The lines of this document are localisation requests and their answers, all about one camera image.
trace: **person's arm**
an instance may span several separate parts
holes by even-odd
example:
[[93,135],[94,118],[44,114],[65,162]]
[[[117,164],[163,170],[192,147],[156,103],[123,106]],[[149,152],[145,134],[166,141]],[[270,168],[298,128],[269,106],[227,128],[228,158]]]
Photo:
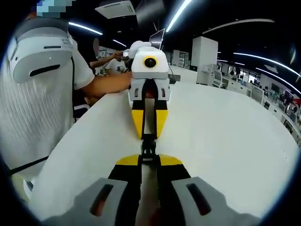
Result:
[[103,97],[108,93],[121,92],[131,84],[132,73],[113,74],[111,76],[96,76],[87,86],[81,88],[87,97]]
[[105,57],[103,59],[100,59],[98,61],[90,62],[90,66],[92,68],[100,67],[105,65],[107,62],[111,61],[112,59],[115,59],[116,57],[120,56],[122,54],[121,51],[117,51],[112,56]]

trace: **black strap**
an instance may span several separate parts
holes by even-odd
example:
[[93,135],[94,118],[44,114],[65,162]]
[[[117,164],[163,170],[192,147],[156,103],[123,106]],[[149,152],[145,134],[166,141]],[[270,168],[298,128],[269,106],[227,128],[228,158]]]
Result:
[[72,61],[72,109],[73,109],[73,118],[74,121],[76,122],[76,117],[75,117],[75,110],[74,110],[74,74],[75,74],[75,66],[74,66],[74,60],[73,57],[71,57]]
[[33,161],[33,162],[30,162],[30,163],[25,164],[25,165],[23,165],[23,166],[19,166],[19,167],[17,167],[17,168],[11,169],[11,170],[9,171],[8,175],[11,177],[11,176],[14,175],[15,173],[21,172],[22,170],[25,170],[25,169],[27,169],[27,168],[29,168],[29,167],[31,167],[31,166],[37,165],[38,163],[47,160],[48,157],[49,157],[49,156],[44,157],[44,158],[42,158],[42,159],[38,159],[38,160]]

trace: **white table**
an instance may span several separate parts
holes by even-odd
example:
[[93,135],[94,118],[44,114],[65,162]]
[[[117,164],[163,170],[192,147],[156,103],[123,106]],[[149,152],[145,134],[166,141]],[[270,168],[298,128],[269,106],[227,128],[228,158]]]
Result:
[[[157,153],[179,158],[192,177],[223,193],[228,206],[262,218],[285,189],[299,156],[286,128],[251,98],[208,86],[171,86]],[[106,95],[64,136],[33,190],[43,220],[61,215],[117,160],[140,153],[127,92]]]

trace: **white pillar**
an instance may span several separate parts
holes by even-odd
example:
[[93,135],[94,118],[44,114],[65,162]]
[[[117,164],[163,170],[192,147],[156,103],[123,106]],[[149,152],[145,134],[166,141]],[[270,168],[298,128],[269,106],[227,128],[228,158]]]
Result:
[[197,37],[193,39],[191,65],[198,67],[198,83],[208,84],[210,74],[202,72],[205,65],[216,64],[218,42]]
[[172,65],[179,66],[179,62],[180,62],[180,51],[174,50]]

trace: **white vr headset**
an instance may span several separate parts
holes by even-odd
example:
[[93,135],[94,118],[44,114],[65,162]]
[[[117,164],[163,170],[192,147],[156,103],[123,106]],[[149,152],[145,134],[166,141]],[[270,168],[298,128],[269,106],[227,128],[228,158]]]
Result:
[[50,74],[72,57],[68,21],[36,17],[16,29],[7,49],[11,76],[17,83]]

